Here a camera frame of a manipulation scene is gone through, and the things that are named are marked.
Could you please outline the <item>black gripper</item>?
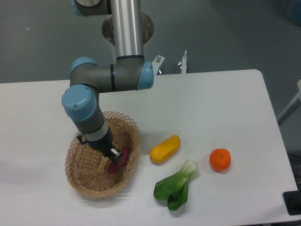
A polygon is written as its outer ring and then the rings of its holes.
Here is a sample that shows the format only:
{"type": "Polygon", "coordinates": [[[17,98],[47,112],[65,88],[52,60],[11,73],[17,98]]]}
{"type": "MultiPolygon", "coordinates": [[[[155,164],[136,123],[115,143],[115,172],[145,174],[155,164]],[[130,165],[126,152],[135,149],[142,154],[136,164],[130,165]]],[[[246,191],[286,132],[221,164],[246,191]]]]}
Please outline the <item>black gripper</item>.
{"type": "Polygon", "coordinates": [[[112,145],[113,135],[110,129],[100,139],[91,141],[82,135],[77,135],[77,140],[82,145],[89,145],[92,149],[100,151],[105,157],[109,157],[113,164],[120,164],[123,160],[123,153],[112,145]]]}

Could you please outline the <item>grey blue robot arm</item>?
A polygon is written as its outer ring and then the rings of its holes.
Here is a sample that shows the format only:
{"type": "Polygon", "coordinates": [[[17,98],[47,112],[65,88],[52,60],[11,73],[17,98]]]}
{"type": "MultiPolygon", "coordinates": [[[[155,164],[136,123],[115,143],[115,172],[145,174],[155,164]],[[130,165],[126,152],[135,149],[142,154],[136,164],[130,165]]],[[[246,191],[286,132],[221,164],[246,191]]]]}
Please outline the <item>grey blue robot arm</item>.
{"type": "Polygon", "coordinates": [[[113,135],[99,106],[99,95],[107,92],[150,89],[153,66],[144,58],[144,27],[138,0],[74,0],[77,15],[112,17],[116,63],[99,66],[88,57],[76,59],[70,86],[62,105],[81,133],[81,142],[119,164],[123,153],[113,146],[113,135]]]}

